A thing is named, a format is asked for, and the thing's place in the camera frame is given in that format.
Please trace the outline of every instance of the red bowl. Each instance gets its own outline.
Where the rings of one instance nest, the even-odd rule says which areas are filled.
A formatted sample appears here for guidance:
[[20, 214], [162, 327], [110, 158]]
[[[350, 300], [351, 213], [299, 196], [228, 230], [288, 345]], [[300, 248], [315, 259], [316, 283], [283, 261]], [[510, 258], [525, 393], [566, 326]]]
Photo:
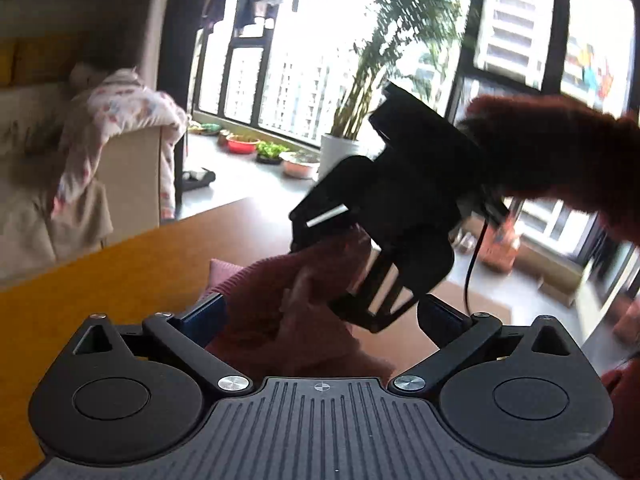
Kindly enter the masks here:
[[229, 135], [226, 138], [226, 146], [229, 148], [231, 153], [241, 153], [243, 155], [247, 153], [253, 153], [255, 151], [255, 147], [258, 145], [260, 140], [251, 139], [251, 140], [243, 140], [242, 136], [234, 136]]

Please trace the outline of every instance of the windowsill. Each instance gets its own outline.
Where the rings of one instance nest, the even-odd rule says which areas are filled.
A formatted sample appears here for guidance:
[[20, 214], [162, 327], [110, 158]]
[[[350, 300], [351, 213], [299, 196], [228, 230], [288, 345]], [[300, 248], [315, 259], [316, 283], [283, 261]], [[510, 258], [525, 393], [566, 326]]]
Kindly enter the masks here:
[[320, 152], [320, 148], [315, 148], [313, 146], [309, 146], [308, 144], [303, 144], [302, 142], [296, 142], [295, 140], [281, 137], [278, 134], [272, 132], [259, 130], [258, 128], [254, 128], [252, 126], [249, 126], [248, 124], [238, 123], [230, 119], [223, 119], [222, 117], [218, 117], [206, 112], [194, 110], [193, 120], [198, 121], [199, 123], [217, 123], [220, 124], [224, 129], [229, 130], [234, 134], [251, 135], [252, 137], [256, 137], [260, 140], [277, 142], [278, 144], [287, 146], [292, 150], [302, 150], [304, 152], [316, 154]]

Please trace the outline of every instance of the white flower pot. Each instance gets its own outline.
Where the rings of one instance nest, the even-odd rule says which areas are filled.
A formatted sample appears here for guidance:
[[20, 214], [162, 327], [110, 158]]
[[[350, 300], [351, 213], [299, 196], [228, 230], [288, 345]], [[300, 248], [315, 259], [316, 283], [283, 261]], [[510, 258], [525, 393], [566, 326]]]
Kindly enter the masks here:
[[367, 155], [366, 147], [357, 140], [341, 139], [324, 134], [320, 139], [320, 169], [318, 177], [329, 173], [338, 162], [351, 155]]

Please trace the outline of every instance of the red glove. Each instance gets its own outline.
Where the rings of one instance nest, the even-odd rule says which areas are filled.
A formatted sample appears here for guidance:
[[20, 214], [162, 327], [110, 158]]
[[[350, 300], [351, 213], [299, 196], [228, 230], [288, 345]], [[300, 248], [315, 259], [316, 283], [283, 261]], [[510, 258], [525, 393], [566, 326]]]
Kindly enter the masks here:
[[599, 211], [617, 236], [640, 243], [637, 121], [563, 96], [480, 96], [466, 113], [462, 124], [497, 166], [505, 195]]

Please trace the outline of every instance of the cushion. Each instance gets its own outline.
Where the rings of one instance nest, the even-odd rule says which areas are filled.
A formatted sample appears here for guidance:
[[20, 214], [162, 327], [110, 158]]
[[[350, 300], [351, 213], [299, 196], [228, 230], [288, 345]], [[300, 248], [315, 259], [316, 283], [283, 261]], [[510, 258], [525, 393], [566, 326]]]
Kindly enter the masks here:
[[92, 250], [113, 231], [104, 186], [93, 181], [55, 220], [45, 218], [64, 154], [0, 157], [0, 288]]
[[13, 83], [28, 85], [67, 79], [85, 38], [85, 32], [72, 32], [18, 39]]
[[55, 147], [71, 97], [66, 83], [0, 89], [0, 156]]
[[0, 40], [0, 87], [11, 84], [15, 43], [15, 40]]

